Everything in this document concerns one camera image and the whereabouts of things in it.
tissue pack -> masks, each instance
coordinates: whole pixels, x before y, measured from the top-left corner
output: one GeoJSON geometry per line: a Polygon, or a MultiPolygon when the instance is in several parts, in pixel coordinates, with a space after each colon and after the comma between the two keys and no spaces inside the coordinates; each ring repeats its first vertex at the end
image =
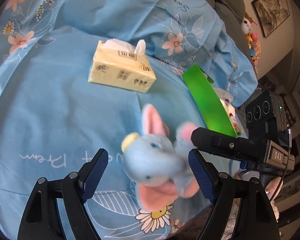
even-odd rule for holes
{"type": "Polygon", "coordinates": [[[128,49],[120,50],[120,46],[104,48],[104,44],[104,41],[98,43],[88,82],[146,93],[156,80],[147,57],[128,49]]]}

plush toy with eye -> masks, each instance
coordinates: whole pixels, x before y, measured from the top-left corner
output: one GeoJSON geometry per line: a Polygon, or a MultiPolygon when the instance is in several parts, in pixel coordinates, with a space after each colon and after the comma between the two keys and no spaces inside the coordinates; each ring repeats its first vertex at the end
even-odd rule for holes
{"type": "Polygon", "coordinates": [[[195,195],[199,186],[188,162],[194,148],[191,134],[197,127],[190,122],[177,128],[176,141],[168,139],[169,129],[152,105],[142,110],[143,135],[131,133],[121,144],[123,168],[136,183],[139,206],[158,211],[177,198],[195,195]]]}

textured blue pad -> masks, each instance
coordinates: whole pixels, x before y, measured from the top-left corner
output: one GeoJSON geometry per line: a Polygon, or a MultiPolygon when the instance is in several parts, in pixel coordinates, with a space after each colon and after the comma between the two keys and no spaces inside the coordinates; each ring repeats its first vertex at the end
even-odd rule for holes
{"type": "Polygon", "coordinates": [[[216,196],[214,194],[214,185],[209,177],[206,169],[202,165],[201,160],[197,157],[194,150],[189,152],[189,165],[192,169],[192,172],[195,176],[195,179],[198,182],[201,192],[203,196],[210,200],[211,203],[214,203],[216,196]]]}
{"type": "Polygon", "coordinates": [[[94,158],[98,158],[93,167],[90,170],[90,173],[86,177],[86,179],[83,182],[83,193],[82,193],[82,201],[85,203],[88,199],[92,198],[97,186],[99,184],[99,181],[101,180],[101,177],[103,175],[103,172],[105,171],[107,165],[108,165],[108,152],[104,149],[100,149],[95,157],[91,160],[90,163],[94,162],[94,158]]]}

tissue paper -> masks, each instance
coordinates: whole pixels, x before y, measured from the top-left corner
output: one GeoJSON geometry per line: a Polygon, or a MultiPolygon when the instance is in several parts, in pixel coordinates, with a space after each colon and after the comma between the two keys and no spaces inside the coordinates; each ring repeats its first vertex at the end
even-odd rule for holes
{"type": "Polygon", "coordinates": [[[99,41],[88,81],[147,92],[156,77],[145,51],[144,40],[140,40],[136,48],[118,39],[99,41]]]}

blue fabric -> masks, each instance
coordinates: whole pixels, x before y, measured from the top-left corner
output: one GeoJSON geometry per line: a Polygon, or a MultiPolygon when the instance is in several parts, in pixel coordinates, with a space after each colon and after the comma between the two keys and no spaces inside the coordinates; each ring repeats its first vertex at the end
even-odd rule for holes
{"type": "MultiPolygon", "coordinates": [[[[141,133],[140,114],[147,103],[157,108],[172,140],[184,121],[205,127],[178,76],[194,63],[234,96],[236,106],[257,85],[248,59],[205,0],[7,0],[0,22],[0,229],[4,234],[17,238],[38,178],[61,179],[79,170],[99,148],[109,152],[109,165],[86,208],[103,239],[166,237],[169,223],[187,221],[204,208],[208,201],[197,194],[167,207],[169,222],[141,222],[141,217],[151,216],[137,206],[120,150],[125,135],[141,133]],[[134,45],[146,40],[157,76],[148,93],[87,82],[98,41],[113,37],[134,45]],[[171,42],[175,46],[169,56],[165,48],[171,42]],[[158,229],[146,227],[157,222],[158,229]]],[[[219,171],[233,174],[239,168],[238,162],[230,165],[227,159],[205,157],[219,171]]],[[[65,232],[73,239],[59,204],[65,232]]]]}

